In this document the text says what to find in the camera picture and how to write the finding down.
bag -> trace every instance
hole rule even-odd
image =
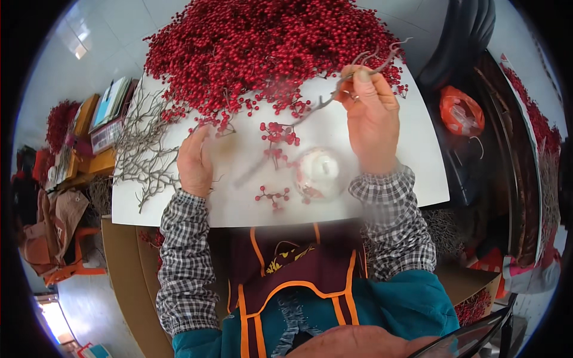
[[[478,136],[484,130],[484,112],[470,96],[452,86],[441,90],[439,112],[450,132],[468,137]]]

checkered sleeve cover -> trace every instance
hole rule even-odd
[[[215,282],[207,244],[209,224],[205,199],[178,190],[163,211],[158,273],[161,289],[156,306],[163,329],[171,336],[192,329],[218,329],[216,293],[206,285]]]
[[[371,240],[373,269],[370,277],[388,281],[406,270],[433,272],[435,246],[413,193],[414,173],[398,164],[385,176],[362,174],[350,183],[348,191],[362,202],[362,237]]]

orange stool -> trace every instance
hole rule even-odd
[[[44,277],[44,283],[46,286],[56,284],[73,275],[103,275],[106,274],[106,269],[97,268],[89,269],[84,267],[82,263],[82,254],[80,249],[80,240],[84,239],[88,235],[97,234],[100,231],[97,227],[78,227],[74,233],[74,238],[76,239],[75,250],[76,250],[76,263],[73,265],[64,266],[61,269],[53,272],[52,274]]]

apron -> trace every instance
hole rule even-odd
[[[352,279],[366,278],[367,269],[358,225],[252,227],[233,238],[227,311],[239,308],[241,358],[267,357],[260,314],[286,287],[310,288],[332,302],[339,325],[359,324]]]

teal shirt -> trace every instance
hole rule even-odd
[[[380,326],[406,340],[444,336],[460,327],[444,287],[438,277],[428,271],[408,270],[388,282],[378,283],[355,278],[352,296],[361,325]],[[305,287],[300,287],[297,299],[311,327],[326,331],[338,326],[332,300],[322,299]],[[277,300],[269,300],[261,312],[261,322],[269,355],[287,328]],[[182,332],[173,338],[176,358],[235,358],[241,356],[240,347],[238,309],[223,320],[222,331],[198,329]]]

